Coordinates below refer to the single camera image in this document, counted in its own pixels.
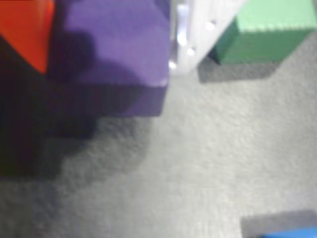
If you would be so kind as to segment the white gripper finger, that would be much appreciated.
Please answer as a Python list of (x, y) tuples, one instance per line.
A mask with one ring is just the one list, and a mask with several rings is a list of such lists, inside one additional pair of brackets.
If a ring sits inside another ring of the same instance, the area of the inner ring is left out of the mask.
[(246, 0), (174, 0), (169, 72), (186, 75), (213, 49)]

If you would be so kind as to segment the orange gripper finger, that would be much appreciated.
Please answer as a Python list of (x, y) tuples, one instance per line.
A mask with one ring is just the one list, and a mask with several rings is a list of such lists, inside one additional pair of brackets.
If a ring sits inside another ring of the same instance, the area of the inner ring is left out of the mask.
[(54, 12), (53, 0), (0, 2), (0, 35), (40, 73), (48, 67)]

